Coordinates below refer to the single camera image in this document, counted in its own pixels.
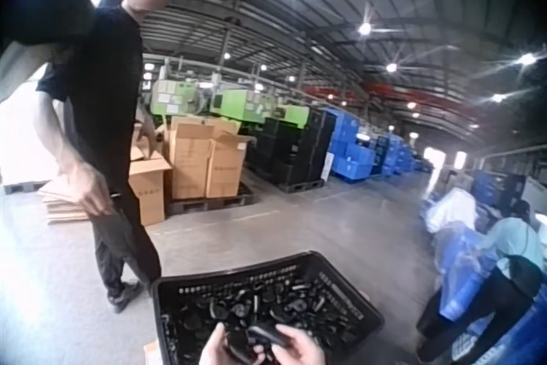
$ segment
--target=person's hand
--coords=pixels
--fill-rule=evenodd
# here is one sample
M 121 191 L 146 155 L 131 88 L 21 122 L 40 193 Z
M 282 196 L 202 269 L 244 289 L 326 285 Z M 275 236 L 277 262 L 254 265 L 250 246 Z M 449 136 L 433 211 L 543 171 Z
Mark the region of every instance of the person's hand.
M 288 350 L 272 345 L 275 359 L 281 365 L 325 365 L 325 354 L 307 333 L 296 328 L 278 325 L 277 330 L 291 338 Z
M 262 353 L 262 347 L 256 347 L 257 359 L 254 365 L 259 365 L 266 358 Z M 234 361 L 226 352 L 226 329 L 224 324 L 219 322 L 209 337 L 209 341 L 203 348 L 199 365 L 233 365 Z
M 67 171 L 72 198 L 89 215 L 110 215 L 114 206 L 103 175 L 86 162 L 77 162 Z
M 152 156 L 152 153 L 156 151 L 157 136 L 156 130 L 154 128 L 154 122 L 148 114 L 144 116 L 143 124 L 140 128 L 140 132 L 138 133 L 137 141 L 141 140 L 142 137 L 145 137 L 148 140 L 149 153 L 146 158 L 150 158 Z

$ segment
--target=crate rim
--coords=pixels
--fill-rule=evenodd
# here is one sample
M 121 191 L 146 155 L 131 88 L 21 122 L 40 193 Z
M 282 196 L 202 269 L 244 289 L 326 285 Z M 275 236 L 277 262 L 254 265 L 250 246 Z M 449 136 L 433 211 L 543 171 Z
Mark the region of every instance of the crate rim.
M 371 332 L 360 344 L 356 345 L 352 350 L 350 350 L 347 353 L 347 357 L 352 356 L 357 351 L 359 351 L 374 335 L 379 333 L 385 325 L 385 318 L 384 316 L 372 305 L 370 301 L 368 301 L 367 298 L 365 298 L 359 290 L 357 290 L 346 278 L 343 276 L 320 252 L 315 250 L 308 250 L 299 252 L 297 254 L 293 254 L 291 256 L 283 256 L 281 258 L 277 258 L 275 260 L 265 261 L 265 262 L 258 262 L 257 264 L 251 264 L 240 268 L 232 268 L 232 269 L 224 269 L 219 271 L 214 271 L 210 273 L 204 273 L 204 274 L 188 274 L 188 275 L 172 275 L 168 277 L 160 277 L 157 280 L 154 281 L 151 287 L 151 294 L 152 294 L 152 302 L 154 304 L 154 316 L 155 316 L 155 323 L 156 323 L 156 333 L 157 333 L 157 339 L 158 343 L 160 345 L 160 353 L 162 355 L 162 360 L 165 362 L 166 365 L 170 365 L 171 361 L 168 361 L 168 358 L 164 357 L 164 352 L 168 352 L 167 343 L 165 340 L 165 335 L 162 330 L 162 322 L 158 319 L 161 318 L 161 311 L 160 311 L 160 298 L 159 298 L 159 287 L 164 282 L 171 282 L 174 280 L 206 280 L 208 278 L 217 277 L 219 275 L 227 275 L 227 274 L 239 274 L 243 271 L 248 271 L 251 269 L 261 269 L 261 268 L 268 268 L 270 265 L 284 263 L 284 262 L 290 262 L 292 260 L 306 257 L 306 256 L 315 256 L 321 260 L 322 263 L 324 263 L 328 268 L 333 270 L 334 272 L 339 274 L 340 280 L 344 282 L 344 285 L 350 289 L 351 292 L 354 292 L 356 295 L 360 295 L 362 297 L 362 301 L 365 303 L 367 308 L 369 308 L 379 319 L 379 325 Z

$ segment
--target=light blue shirt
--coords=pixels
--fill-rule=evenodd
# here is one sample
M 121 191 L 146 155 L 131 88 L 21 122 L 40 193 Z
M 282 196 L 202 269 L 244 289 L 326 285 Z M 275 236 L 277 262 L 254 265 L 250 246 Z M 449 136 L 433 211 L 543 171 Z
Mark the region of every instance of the light blue shirt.
M 507 278 L 509 274 L 509 260 L 505 256 L 524 256 L 544 269 L 544 257 L 541 241 L 538 234 L 520 218 L 504 218 L 490 230 L 480 248 L 496 247 L 501 259 L 497 267 Z

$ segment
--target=person in light blue shirt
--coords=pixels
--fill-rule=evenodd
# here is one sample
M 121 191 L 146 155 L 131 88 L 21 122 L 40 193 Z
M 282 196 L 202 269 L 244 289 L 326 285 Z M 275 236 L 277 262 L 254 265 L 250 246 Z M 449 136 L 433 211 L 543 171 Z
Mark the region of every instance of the person in light blue shirt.
M 530 204 L 520 200 L 511 217 L 491 229 L 481 248 L 492 247 L 499 256 L 497 266 L 462 316 L 418 347 L 416 353 L 423 362 L 434 361 L 473 322 L 493 314 L 471 350 L 453 365 L 476 363 L 532 306 L 543 279 L 543 256 L 539 236 L 530 227 Z

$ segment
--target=black shoe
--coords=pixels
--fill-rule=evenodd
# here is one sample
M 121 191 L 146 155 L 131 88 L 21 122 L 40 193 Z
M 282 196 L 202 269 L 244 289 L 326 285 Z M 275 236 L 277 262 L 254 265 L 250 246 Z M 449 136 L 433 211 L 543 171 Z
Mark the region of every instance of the black shoe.
M 143 285 L 140 282 L 126 283 L 124 289 L 118 297 L 109 297 L 109 303 L 114 307 L 114 312 L 119 314 L 126 306 L 143 291 Z

